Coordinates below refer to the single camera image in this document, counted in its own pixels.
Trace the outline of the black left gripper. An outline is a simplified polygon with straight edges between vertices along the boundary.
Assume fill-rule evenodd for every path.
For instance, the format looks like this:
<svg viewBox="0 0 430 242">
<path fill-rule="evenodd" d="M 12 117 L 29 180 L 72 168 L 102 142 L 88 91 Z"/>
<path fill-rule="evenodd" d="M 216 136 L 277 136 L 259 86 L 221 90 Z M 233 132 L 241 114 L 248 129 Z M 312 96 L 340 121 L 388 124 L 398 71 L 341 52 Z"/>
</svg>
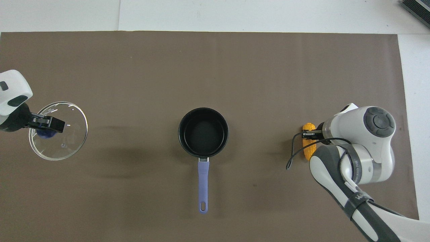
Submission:
<svg viewBox="0 0 430 242">
<path fill-rule="evenodd" d="M 48 128 L 57 133 L 63 133 L 66 123 L 51 116 L 32 114 L 28 105 L 23 103 L 14 110 L 4 121 L 1 121 L 0 130 L 4 132 L 15 132 L 26 127 L 28 122 L 32 121 L 34 127 Z"/>
</svg>

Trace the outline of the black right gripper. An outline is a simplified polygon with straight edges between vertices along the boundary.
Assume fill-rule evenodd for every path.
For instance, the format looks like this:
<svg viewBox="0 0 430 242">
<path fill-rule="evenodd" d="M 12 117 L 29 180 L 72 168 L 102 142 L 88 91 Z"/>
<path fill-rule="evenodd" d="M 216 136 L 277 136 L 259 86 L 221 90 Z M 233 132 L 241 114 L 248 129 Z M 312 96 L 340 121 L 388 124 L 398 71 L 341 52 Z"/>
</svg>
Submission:
<svg viewBox="0 0 430 242">
<path fill-rule="evenodd" d="M 323 130 L 324 130 L 324 122 L 320 123 L 318 127 L 316 128 L 317 131 L 321 131 L 321 133 L 318 133 L 315 130 L 303 130 L 302 131 L 302 139 L 317 139 L 317 141 L 313 141 L 311 143 L 311 146 L 314 146 L 316 144 L 324 142 Z"/>
</svg>

